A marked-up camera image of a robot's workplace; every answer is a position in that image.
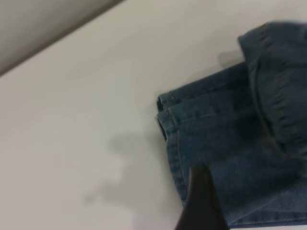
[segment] blue denim jeans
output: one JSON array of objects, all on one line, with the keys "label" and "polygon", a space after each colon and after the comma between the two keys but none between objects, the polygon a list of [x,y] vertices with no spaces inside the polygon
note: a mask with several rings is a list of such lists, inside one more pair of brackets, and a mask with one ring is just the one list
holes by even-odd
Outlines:
[{"label": "blue denim jeans", "polygon": [[[246,62],[159,96],[157,120],[183,203],[189,168],[203,163],[231,228],[307,224],[305,28],[256,28],[239,38]],[[293,54],[303,42],[305,53]]]}]

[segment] black object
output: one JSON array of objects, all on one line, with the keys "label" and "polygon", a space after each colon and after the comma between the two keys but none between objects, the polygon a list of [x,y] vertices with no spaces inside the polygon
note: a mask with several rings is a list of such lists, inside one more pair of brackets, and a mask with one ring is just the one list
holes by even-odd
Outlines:
[{"label": "black object", "polygon": [[189,178],[188,200],[175,230],[229,230],[209,169],[196,166]]}]

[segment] denim fabric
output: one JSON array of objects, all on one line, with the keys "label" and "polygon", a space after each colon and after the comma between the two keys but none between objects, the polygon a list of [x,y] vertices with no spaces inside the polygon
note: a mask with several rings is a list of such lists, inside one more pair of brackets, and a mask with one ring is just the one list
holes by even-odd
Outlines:
[{"label": "denim fabric", "polygon": [[305,31],[293,23],[256,28],[239,38],[245,63],[159,96],[157,120],[183,203],[189,168],[203,163],[231,228],[307,224],[307,46],[294,51]]}]

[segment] white surface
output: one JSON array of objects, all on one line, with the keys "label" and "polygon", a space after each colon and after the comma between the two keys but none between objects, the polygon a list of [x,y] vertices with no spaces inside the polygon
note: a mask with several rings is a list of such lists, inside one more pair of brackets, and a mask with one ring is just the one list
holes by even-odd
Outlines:
[{"label": "white surface", "polygon": [[[128,0],[0,78],[0,229],[172,230],[155,100],[305,0]],[[300,227],[275,228],[284,230]]]}]

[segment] white wall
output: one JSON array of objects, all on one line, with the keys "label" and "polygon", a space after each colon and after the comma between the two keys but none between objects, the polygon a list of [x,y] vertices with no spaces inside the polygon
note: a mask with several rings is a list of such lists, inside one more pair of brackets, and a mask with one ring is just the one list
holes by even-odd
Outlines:
[{"label": "white wall", "polygon": [[0,0],[0,74],[110,2]]}]

